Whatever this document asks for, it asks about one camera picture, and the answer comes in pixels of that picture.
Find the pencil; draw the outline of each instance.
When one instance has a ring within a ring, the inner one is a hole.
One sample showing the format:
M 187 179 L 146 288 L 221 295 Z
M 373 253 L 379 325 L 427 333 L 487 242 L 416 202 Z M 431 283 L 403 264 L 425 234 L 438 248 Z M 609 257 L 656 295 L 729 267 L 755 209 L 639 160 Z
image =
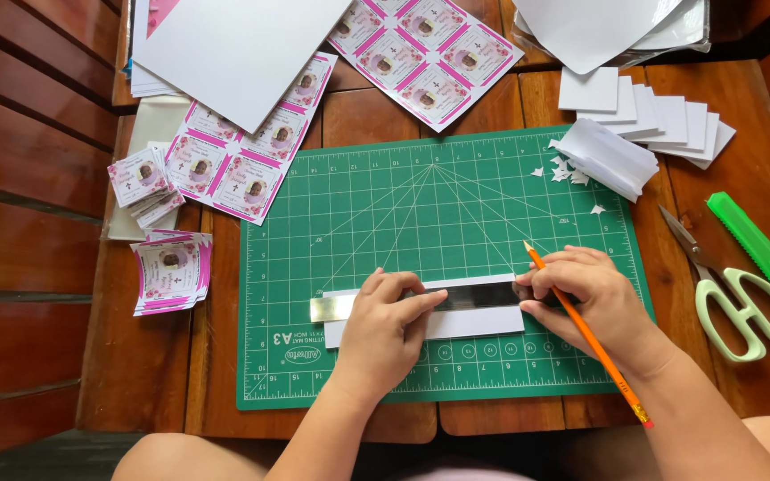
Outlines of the pencil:
M 542 262 L 542 257 L 540 257 L 539 253 L 537 253 L 537 251 L 535 251 L 533 247 L 529 246 L 527 240 L 524 241 L 524 248 L 528 250 L 528 255 L 534 261 L 534 264 L 537 265 L 537 268 L 545 269 L 545 263 Z M 641 406 L 641 400 L 637 399 L 637 396 L 631 390 L 631 388 L 629 387 L 629 384 L 626 383 L 626 379 L 624 379 L 623 375 L 619 373 L 619 369 L 617 369 L 617 366 L 614 365 L 614 362 L 611 360 L 611 358 L 608 357 L 607 353 L 605 352 L 605 349 L 603 349 L 602 345 L 599 344 L 599 341 L 596 340 L 596 336 L 593 335 L 593 331 L 590 330 L 590 326 L 588 326 L 587 323 L 584 322 L 584 319 L 581 317 L 581 314 L 579 314 L 578 311 L 575 310 L 575 307 L 572 305 L 572 301 L 569 301 L 569 298 L 567 298 L 566 295 L 563 294 L 562 290 L 557 289 L 557 286 L 552 286 L 551 290 L 554 291 L 554 295 L 556 295 L 557 298 L 561 301 L 561 304 L 563 304 L 563 308 L 569 314 L 569 317 L 572 318 L 572 322 L 574 322 L 576 327 L 578 327 L 578 331 L 581 332 L 581 335 L 583 335 L 584 340 L 586 340 L 587 344 L 589 344 L 590 347 L 593 348 L 593 351 L 596 353 L 596 356 L 599 357 L 599 362 L 601 362 L 602 365 L 605 366 L 605 370 L 607 371 L 607 373 L 611 375 L 612 379 L 614 379 L 614 382 L 617 384 L 617 387 L 619 388 L 619 392 L 623 393 L 623 397 L 625 397 L 626 400 L 629 402 L 629 406 L 631 406 L 631 409 L 635 411 L 637 419 L 641 421 L 641 424 L 643 424 L 644 428 L 647 428 L 647 429 L 652 428 L 654 424 L 649 419 L 649 416 L 647 415 L 647 411 L 643 409 L 643 407 Z

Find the hand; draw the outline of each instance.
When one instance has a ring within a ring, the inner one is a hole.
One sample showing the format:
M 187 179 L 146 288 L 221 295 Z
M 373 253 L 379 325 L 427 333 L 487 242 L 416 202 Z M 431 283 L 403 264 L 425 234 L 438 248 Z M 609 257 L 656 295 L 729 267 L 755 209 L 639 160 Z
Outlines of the hand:
M 400 301 L 408 290 L 419 295 Z M 433 307 L 447 299 L 446 290 L 424 290 L 412 272 L 385 274 L 379 268 L 367 278 L 355 296 L 329 382 L 370 408 L 396 387 L 418 362 Z
M 531 263 L 531 271 L 516 277 L 516 282 L 532 286 L 537 299 L 552 286 L 574 294 L 581 301 L 576 309 L 624 374 L 649 376 L 669 362 L 676 346 L 649 318 L 631 282 L 617 271 L 611 257 L 589 247 L 566 246 L 563 252 L 542 260 L 545 269 L 537 270 Z M 596 357 L 565 312 L 540 301 L 522 301 L 520 306 L 551 332 Z

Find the scissor handle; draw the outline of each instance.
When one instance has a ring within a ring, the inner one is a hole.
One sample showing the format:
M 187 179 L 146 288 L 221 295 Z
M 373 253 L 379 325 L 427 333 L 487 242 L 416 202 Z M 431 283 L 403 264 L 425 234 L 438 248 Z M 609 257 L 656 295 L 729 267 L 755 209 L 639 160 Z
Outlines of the scissor handle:
M 723 272 L 724 279 L 729 284 L 738 299 L 742 301 L 742 308 L 736 309 L 733 306 L 733 302 L 730 301 L 726 293 L 718 287 L 711 279 L 703 279 L 697 284 L 696 290 L 696 305 L 697 315 L 700 317 L 700 324 L 706 331 L 706 335 L 712 340 L 712 343 L 721 351 L 721 354 L 731 361 L 735 362 L 748 362 L 757 359 L 762 359 L 765 356 L 765 345 L 762 343 L 759 337 L 757 337 L 754 330 L 748 325 L 748 319 L 753 319 L 760 330 L 770 339 L 770 322 L 765 317 L 765 314 L 754 304 L 754 301 L 750 299 L 750 296 L 744 292 L 742 287 L 742 279 L 753 282 L 758 288 L 764 290 L 770 295 L 770 283 L 761 277 L 755 276 L 749 272 L 740 269 L 733 269 L 728 267 Z M 709 297 L 713 297 L 715 301 L 721 306 L 721 309 L 726 312 L 727 317 L 733 322 L 738 329 L 738 332 L 742 334 L 744 340 L 748 344 L 748 351 L 744 355 L 736 355 L 726 346 L 724 340 L 718 335 L 718 331 L 715 330 L 712 325 L 712 320 L 709 318 L 709 307 L 707 306 L 707 300 Z

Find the green cutting mat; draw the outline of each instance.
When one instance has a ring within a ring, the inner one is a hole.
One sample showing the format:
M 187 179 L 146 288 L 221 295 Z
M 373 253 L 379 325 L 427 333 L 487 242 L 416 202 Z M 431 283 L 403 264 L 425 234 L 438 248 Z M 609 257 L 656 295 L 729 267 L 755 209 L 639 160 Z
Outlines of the green cutting mat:
M 552 181 L 547 149 L 569 126 L 302 151 L 265 223 L 242 223 L 237 408 L 310 406 L 335 367 L 309 302 L 357 289 L 377 266 L 423 281 L 528 270 L 544 255 L 604 250 L 652 315 L 628 205 L 593 180 Z M 533 176 L 543 167 L 544 176 Z M 590 214 L 594 205 L 606 210 Z M 614 392 L 595 360 L 524 315 L 524 334 L 427 341 L 386 401 Z

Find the scissors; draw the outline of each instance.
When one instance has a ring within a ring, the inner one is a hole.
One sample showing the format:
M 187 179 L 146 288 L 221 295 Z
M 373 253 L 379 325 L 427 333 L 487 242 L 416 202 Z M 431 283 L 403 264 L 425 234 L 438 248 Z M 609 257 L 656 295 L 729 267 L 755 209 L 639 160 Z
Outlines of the scissors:
M 682 224 L 673 217 L 667 209 L 659 205 L 661 214 L 664 216 L 664 220 L 668 222 L 670 231 L 676 236 L 676 240 L 679 245 L 685 250 L 685 254 L 689 260 L 697 268 L 697 273 L 700 276 L 700 281 L 696 287 L 696 306 L 697 315 L 700 317 L 700 324 L 706 331 L 706 335 L 712 340 L 712 343 L 721 354 L 731 361 L 735 362 L 749 362 L 757 359 L 762 359 L 765 356 L 765 345 L 762 343 L 759 337 L 756 336 L 754 330 L 748 325 L 748 319 L 753 319 L 760 330 L 765 336 L 770 339 L 770 322 L 765 317 L 765 314 L 754 304 L 754 301 L 750 299 L 750 296 L 744 292 L 742 287 L 742 279 L 754 283 L 757 287 L 764 290 L 770 295 L 770 283 L 761 277 L 755 276 L 745 270 L 734 269 L 727 267 L 725 269 L 720 268 L 708 253 L 706 253 L 702 247 L 697 244 L 697 241 L 688 232 Z M 714 281 L 714 278 L 709 273 L 709 270 L 718 273 L 721 276 L 724 283 L 732 290 L 738 303 L 742 306 L 741 309 L 736 309 L 733 302 L 727 294 L 718 286 L 718 283 Z M 707 306 L 707 300 L 709 297 L 714 298 L 715 301 L 721 306 L 721 309 L 726 312 L 727 317 L 736 326 L 736 329 L 743 335 L 744 340 L 748 344 L 748 351 L 744 355 L 736 355 L 731 351 L 721 336 L 718 335 L 718 331 L 715 330 L 712 325 L 712 320 L 709 318 L 709 308 Z

